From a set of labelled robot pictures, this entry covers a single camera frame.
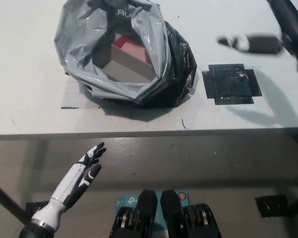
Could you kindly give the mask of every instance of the robotic hand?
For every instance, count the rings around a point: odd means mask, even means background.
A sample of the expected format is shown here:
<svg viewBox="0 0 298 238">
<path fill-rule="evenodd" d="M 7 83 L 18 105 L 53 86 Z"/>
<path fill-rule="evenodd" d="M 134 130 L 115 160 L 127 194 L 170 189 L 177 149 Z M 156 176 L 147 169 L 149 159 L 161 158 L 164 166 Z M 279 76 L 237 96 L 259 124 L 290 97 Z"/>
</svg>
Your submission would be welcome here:
<svg viewBox="0 0 298 238">
<path fill-rule="evenodd" d="M 106 151 L 104 143 L 91 148 L 68 173 L 54 191 L 48 205 L 37 211 L 23 228 L 19 238 L 53 238 L 60 226 L 61 215 L 80 199 L 101 169 L 99 157 Z M 87 175 L 84 172 L 96 164 Z"/>
<path fill-rule="evenodd" d="M 283 48 L 298 62 L 298 11 L 290 0 L 267 0 L 277 19 L 282 38 L 273 35 L 240 36 L 233 39 L 220 37 L 218 43 L 243 53 L 278 54 Z"/>
</svg>

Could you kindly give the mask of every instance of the gray floor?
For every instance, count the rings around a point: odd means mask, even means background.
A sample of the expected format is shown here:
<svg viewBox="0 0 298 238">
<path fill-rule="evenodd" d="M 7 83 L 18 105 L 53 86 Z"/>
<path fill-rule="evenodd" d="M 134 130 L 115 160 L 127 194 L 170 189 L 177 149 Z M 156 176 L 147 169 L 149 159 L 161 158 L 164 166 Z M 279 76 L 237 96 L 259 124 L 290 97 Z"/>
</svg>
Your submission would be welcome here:
<svg viewBox="0 0 298 238">
<path fill-rule="evenodd" d="M 223 238 L 298 238 L 295 219 L 262 219 L 254 198 L 298 195 L 298 145 L 289 136 L 103 139 L 108 151 L 96 181 L 63 215 L 56 237 L 108 237 L 115 201 L 143 188 L 189 191 L 210 205 Z M 101 139 L 0 141 L 0 186 L 22 206 L 47 200 L 63 175 Z M 0 207 L 0 238 L 22 225 Z"/>
</svg>

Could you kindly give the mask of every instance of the white robotic hand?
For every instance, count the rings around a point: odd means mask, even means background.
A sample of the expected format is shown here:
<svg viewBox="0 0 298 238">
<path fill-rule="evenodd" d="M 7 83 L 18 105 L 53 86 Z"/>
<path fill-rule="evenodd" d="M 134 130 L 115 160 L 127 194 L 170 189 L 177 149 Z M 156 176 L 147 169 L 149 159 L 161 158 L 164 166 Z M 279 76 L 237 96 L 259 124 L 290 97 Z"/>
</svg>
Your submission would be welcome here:
<svg viewBox="0 0 298 238">
<path fill-rule="evenodd" d="M 98 158 L 106 151 L 103 146 L 103 142 L 96 145 L 71 167 L 57 186 L 48 205 L 33 215 L 31 226 L 49 234 L 58 230 L 61 215 L 79 200 L 99 173 L 101 165 L 97 164 Z M 83 177 L 84 172 L 94 164 L 96 165 Z"/>
</svg>

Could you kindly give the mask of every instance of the gray plastic bag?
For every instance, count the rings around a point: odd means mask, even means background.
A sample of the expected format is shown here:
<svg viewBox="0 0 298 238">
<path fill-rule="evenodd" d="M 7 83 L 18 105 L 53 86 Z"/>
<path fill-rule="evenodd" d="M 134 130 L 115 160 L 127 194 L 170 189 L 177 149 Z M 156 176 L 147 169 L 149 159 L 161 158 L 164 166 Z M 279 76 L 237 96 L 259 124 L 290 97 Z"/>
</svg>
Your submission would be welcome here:
<svg viewBox="0 0 298 238">
<path fill-rule="evenodd" d="M 144 106 L 153 95 L 174 82 L 174 73 L 170 77 L 172 57 L 168 33 L 159 5 L 147 0 L 68 0 L 62 10 L 55 44 L 66 73 L 86 85 L 93 97 Z M 156 73 L 152 82 L 116 82 L 93 64 L 97 50 L 121 35 L 138 37 L 144 45 Z M 183 83 L 181 91 L 185 95 L 193 80 L 194 76 L 190 75 L 189 82 Z"/>
</svg>

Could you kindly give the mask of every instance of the cardboard box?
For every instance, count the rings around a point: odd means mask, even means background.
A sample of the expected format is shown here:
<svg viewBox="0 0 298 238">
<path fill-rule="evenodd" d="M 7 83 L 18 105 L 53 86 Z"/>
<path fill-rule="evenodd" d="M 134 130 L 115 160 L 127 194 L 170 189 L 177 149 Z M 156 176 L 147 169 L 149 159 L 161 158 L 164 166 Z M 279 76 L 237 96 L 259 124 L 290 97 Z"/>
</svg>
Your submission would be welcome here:
<svg viewBox="0 0 298 238">
<path fill-rule="evenodd" d="M 154 68 L 148 62 L 146 49 L 126 38 L 119 38 L 110 47 L 102 48 L 93 58 L 94 65 L 110 79 L 129 83 L 149 83 L 156 78 Z"/>
</svg>

